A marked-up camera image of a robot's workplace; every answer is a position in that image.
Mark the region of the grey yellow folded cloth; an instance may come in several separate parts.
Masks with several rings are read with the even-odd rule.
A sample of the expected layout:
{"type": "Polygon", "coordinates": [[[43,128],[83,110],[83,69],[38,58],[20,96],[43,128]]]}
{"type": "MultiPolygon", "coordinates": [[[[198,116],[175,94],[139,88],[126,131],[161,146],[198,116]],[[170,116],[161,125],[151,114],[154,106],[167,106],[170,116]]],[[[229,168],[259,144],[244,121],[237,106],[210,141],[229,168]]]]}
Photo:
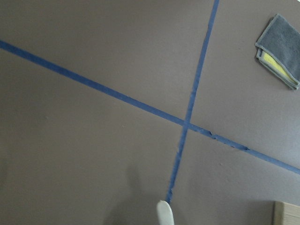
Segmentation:
{"type": "Polygon", "coordinates": [[[292,90],[300,87],[300,33],[276,14],[255,43],[256,58],[292,90]]]}

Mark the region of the wooden cutting board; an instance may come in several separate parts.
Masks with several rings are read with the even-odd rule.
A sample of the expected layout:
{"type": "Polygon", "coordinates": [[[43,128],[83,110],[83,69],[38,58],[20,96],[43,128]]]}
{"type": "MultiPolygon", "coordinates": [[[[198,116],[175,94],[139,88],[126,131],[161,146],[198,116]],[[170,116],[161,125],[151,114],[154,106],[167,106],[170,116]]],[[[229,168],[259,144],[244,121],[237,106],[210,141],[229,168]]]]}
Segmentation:
{"type": "Polygon", "coordinates": [[[300,207],[286,202],[274,203],[274,225],[300,225],[300,207]]]}

